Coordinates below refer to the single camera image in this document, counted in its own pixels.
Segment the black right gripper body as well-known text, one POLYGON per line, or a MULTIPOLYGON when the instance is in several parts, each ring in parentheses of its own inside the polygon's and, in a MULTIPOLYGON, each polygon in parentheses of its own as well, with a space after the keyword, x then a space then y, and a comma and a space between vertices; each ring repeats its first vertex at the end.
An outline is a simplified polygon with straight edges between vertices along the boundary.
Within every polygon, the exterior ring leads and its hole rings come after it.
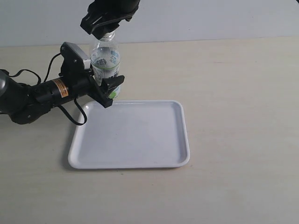
POLYGON ((130 21, 139 3, 139 0, 95 0, 87 9, 86 20, 90 23, 116 19, 130 21))

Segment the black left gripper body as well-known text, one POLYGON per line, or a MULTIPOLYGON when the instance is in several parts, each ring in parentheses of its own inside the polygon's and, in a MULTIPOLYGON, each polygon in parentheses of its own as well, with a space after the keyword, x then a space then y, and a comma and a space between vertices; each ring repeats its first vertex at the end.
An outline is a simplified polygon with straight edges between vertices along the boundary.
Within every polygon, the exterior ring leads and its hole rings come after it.
POLYGON ((105 108, 112 105, 113 100, 109 95, 101 91, 101 85, 98 85, 95 81, 91 66, 88 70, 71 70, 66 62, 63 61, 61 75, 74 96, 81 97, 88 95, 105 108))

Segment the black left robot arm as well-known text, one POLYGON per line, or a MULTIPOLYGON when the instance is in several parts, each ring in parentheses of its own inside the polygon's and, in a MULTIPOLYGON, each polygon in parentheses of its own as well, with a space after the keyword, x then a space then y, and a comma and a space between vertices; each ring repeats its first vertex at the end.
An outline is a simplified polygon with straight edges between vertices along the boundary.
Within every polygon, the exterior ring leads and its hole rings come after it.
POLYGON ((0 71, 0 113, 8 115, 17 124, 24 125, 36 121, 51 109, 59 108, 75 125, 84 125, 87 115, 77 102, 81 96, 88 95, 104 108, 112 105, 109 97, 113 90, 124 82, 123 75, 104 78, 101 85, 94 79, 90 65, 84 66, 84 58, 78 53, 60 52, 63 57, 59 77, 52 80, 42 80, 38 77, 37 84, 29 85, 14 80, 23 71, 9 75, 7 70, 0 71), (77 122, 63 107, 63 104, 74 101, 82 113, 84 121, 77 122))

